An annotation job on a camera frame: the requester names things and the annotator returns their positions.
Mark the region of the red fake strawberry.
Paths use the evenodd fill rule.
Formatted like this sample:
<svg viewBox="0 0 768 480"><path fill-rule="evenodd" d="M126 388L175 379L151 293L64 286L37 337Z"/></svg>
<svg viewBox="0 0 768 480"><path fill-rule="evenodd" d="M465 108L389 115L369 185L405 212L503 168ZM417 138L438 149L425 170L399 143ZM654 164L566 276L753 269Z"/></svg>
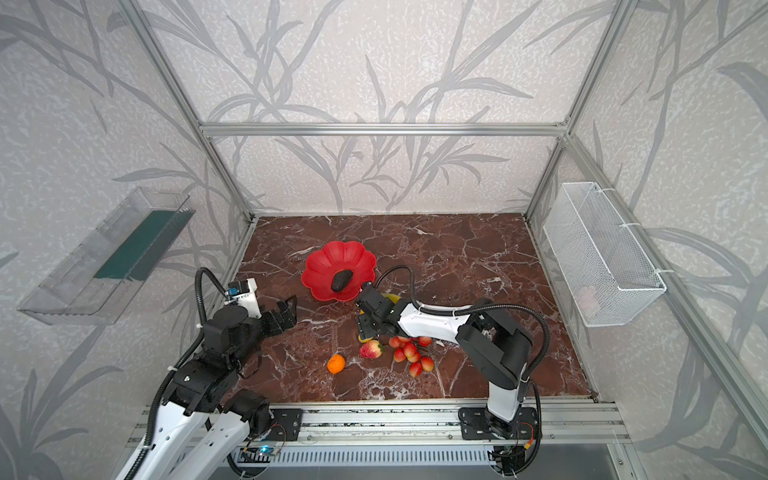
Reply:
<svg viewBox="0 0 768 480"><path fill-rule="evenodd" d="M369 340L363 343L359 349L359 354L365 359L377 359L382 355L382 347L378 340Z"/></svg>

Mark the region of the red fake grape bunch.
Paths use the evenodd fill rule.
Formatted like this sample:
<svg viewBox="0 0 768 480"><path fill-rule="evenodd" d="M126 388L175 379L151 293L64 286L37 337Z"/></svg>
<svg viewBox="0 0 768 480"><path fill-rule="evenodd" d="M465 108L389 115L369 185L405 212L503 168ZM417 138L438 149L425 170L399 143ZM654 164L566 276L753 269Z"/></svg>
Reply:
<svg viewBox="0 0 768 480"><path fill-rule="evenodd" d="M408 364L408 373L413 378L417 378L423 373L434 371L435 362L429 356L429 348L432 344L433 339L427 336L394 336L388 340L388 345L394 350L394 361L396 363L406 362Z"/></svg>

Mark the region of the dark fake avocado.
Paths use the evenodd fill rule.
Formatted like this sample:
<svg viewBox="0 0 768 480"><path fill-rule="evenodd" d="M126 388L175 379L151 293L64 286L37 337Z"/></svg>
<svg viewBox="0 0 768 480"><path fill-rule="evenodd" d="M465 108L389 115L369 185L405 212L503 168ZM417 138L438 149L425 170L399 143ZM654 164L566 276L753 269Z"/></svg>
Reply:
<svg viewBox="0 0 768 480"><path fill-rule="evenodd" d="M345 269L338 271L334 274L331 282L331 290L334 293L343 292L351 283L354 277L354 271L351 269Z"/></svg>

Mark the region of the orange fake tangerine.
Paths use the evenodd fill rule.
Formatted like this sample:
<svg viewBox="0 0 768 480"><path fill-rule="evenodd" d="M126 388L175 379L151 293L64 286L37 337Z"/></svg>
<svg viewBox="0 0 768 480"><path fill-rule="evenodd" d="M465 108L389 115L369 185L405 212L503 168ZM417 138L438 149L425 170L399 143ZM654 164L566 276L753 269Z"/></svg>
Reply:
<svg viewBox="0 0 768 480"><path fill-rule="evenodd" d="M335 354L328 360L326 367L332 375L339 374L345 369L346 360L342 355Z"/></svg>

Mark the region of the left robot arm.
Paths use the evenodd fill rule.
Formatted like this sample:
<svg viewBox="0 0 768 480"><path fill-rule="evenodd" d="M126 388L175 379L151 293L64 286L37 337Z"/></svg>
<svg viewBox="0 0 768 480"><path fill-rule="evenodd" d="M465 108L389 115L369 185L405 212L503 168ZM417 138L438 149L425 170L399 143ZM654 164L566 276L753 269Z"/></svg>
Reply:
<svg viewBox="0 0 768 480"><path fill-rule="evenodd" d="M240 390L224 398L241 362L296 323L296 296L258 318L239 304L217 311L202 326L200 354L174 366L161 384L142 441L117 477L207 479L223 462L234 462L240 443L269 434L275 421L266 397Z"/></svg>

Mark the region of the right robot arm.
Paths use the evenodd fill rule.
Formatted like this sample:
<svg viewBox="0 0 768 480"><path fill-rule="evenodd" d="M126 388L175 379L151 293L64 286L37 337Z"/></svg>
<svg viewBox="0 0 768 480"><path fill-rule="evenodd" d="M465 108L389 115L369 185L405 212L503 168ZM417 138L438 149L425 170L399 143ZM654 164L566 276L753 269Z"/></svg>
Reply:
<svg viewBox="0 0 768 480"><path fill-rule="evenodd" d="M510 427L518 417L530 378L548 353L551 332L538 312L518 304L482 300L472 306L445 307L415 300L394 301L368 283L356 298L359 332L430 337L461 347L488 381L487 421Z"/></svg>

